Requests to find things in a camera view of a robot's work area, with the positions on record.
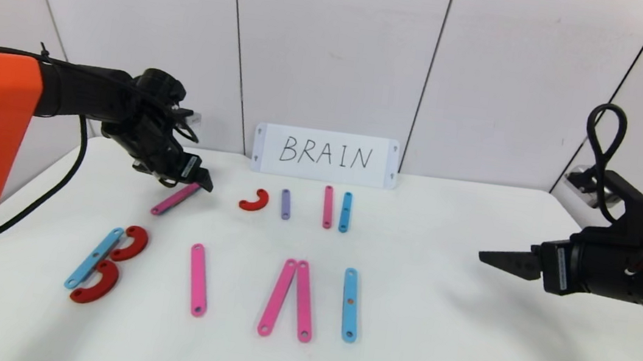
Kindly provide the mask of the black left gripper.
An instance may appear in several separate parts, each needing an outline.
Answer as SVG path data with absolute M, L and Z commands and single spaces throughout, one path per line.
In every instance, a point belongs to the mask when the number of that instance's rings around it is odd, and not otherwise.
M 213 181 L 208 169 L 197 167 L 199 159 L 185 152 L 175 135 L 179 134 L 197 143 L 193 119 L 186 116 L 165 117 L 143 111 L 139 127 L 139 155 L 135 170 L 154 176 L 160 183 L 189 183 L 206 192 L 213 191 Z

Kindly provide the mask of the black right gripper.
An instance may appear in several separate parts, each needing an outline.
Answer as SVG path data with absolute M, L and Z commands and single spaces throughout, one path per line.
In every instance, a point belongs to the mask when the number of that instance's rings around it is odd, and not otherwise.
M 643 304 L 643 272 L 627 274 L 638 253 L 639 246 L 627 240 L 572 234 L 526 252 L 479 251 L 478 259 L 526 281 L 542 277 L 544 291 L 559 296 L 589 293 Z

